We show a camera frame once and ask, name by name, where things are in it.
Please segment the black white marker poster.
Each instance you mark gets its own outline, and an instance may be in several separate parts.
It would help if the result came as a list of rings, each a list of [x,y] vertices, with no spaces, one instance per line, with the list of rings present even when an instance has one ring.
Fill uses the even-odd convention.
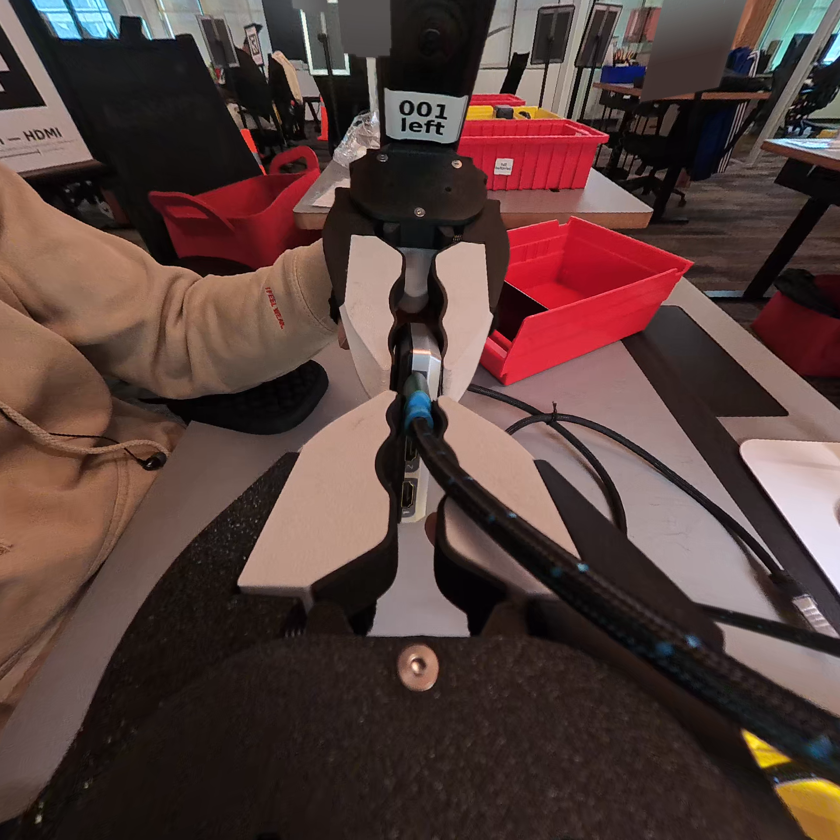
[[[1,162],[18,174],[92,156],[13,6],[1,2]]]

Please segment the silver usb hub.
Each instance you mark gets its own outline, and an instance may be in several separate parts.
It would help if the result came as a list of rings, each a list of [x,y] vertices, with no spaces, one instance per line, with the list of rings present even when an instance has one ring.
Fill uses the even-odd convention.
[[[395,389],[405,397],[417,389],[431,398],[439,394],[442,359],[438,342],[427,325],[406,322],[395,337]],[[427,515],[429,473],[408,433],[404,441],[404,478],[402,484],[402,523],[424,520]]]

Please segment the red tote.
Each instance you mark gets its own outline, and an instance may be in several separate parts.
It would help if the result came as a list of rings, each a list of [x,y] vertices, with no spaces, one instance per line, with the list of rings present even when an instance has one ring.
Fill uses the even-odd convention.
[[[320,239],[299,228],[294,206],[320,176],[319,158],[307,146],[278,154],[269,172],[199,195],[150,192],[181,259],[225,259],[249,269],[268,267],[289,249]]]
[[[802,376],[839,376],[839,275],[786,269],[752,323],[763,344]]]

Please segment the black bin divider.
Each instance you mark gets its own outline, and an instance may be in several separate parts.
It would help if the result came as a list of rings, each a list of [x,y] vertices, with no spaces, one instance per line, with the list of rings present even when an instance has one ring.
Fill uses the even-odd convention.
[[[505,280],[497,302],[495,331],[512,343],[526,319],[547,311],[539,301]]]

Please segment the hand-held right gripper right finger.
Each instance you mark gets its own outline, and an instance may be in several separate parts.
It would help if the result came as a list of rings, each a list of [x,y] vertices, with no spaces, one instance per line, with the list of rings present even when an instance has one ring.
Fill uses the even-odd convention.
[[[527,449],[499,426],[442,396],[443,439],[460,467],[520,518],[570,552],[579,552]],[[503,548],[447,499],[438,517],[443,526],[440,548],[447,571],[465,577],[465,584],[487,583],[518,600],[553,598],[550,590],[524,570]]]

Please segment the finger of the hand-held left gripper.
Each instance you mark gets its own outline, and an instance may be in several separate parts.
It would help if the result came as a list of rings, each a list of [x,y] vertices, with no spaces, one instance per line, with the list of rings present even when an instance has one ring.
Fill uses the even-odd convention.
[[[350,238],[344,300],[339,313],[353,365],[370,398],[390,389],[391,296],[403,278],[399,250],[371,235]]]
[[[439,251],[429,290],[439,299],[444,338],[441,393],[458,402],[476,373],[492,322],[485,246],[462,241]]]

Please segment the white board stand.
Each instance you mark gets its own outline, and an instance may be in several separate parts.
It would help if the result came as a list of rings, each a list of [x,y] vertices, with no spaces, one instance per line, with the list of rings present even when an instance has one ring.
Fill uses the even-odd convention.
[[[839,561],[839,444],[750,439],[740,456],[814,560]]]

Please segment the person's beige hoodie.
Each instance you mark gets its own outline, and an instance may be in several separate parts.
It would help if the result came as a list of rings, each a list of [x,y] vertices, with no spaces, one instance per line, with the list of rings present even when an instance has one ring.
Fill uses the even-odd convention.
[[[2,726],[182,426],[112,397],[71,344],[2,283]]]

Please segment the red plastic bin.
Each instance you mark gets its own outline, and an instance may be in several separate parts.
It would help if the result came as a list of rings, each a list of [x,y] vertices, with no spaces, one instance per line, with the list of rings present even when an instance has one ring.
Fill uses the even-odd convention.
[[[510,343],[495,329],[480,365],[503,385],[643,331],[693,266],[578,217],[508,231],[505,280],[548,311],[527,318]]]

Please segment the black easel board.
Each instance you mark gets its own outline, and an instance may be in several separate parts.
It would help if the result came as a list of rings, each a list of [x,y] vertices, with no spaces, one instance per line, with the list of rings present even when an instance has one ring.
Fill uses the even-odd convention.
[[[177,261],[152,192],[198,195],[260,173],[191,35],[49,40],[66,107],[151,255]]]

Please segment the black panel on stand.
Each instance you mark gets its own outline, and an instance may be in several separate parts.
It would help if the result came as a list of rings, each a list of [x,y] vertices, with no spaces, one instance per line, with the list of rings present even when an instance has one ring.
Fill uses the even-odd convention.
[[[572,3],[541,6],[538,9],[530,62],[532,67],[565,61],[575,8]]]
[[[593,2],[584,27],[574,66],[579,69],[603,67],[608,47],[613,41],[623,5]]]

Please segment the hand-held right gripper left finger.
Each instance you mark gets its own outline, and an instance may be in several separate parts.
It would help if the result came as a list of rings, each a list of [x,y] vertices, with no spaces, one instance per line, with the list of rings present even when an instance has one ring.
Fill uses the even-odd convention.
[[[386,391],[301,447],[238,578],[248,594],[378,599],[397,569],[400,399]]]

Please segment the wooden desk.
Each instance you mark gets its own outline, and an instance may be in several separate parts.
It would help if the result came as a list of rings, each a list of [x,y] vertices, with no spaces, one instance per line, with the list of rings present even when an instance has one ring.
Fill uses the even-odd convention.
[[[727,117],[741,106],[752,109],[744,123],[724,132],[725,143],[713,156],[717,165],[755,119],[770,91],[753,80],[730,80],[723,87],[671,98],[642,101],[634,84],[597,82],[605,112],[620,111],[616,130],[608,134],[610,155],[602,173],[627,192],[654,196],[651,221],[664,214],[683,173],[692,175],[705,126],[719,114]]]

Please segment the red ribbed bin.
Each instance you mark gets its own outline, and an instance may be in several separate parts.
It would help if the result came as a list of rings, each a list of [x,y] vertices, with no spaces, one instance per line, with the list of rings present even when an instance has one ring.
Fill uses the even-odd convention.
[[[468,120],[458,153],[486,175],[489,192],[584,189],[606,133],[567,119]]]

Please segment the clear plastic bag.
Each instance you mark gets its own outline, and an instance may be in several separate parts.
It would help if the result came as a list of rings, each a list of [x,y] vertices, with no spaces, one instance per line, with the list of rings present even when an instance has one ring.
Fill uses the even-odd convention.
[[[341,142],[332,153],[333,162],[349,168],[351,163],[363,157],[367,151],[381,147],[381,125],[377,110],[357,114]]]

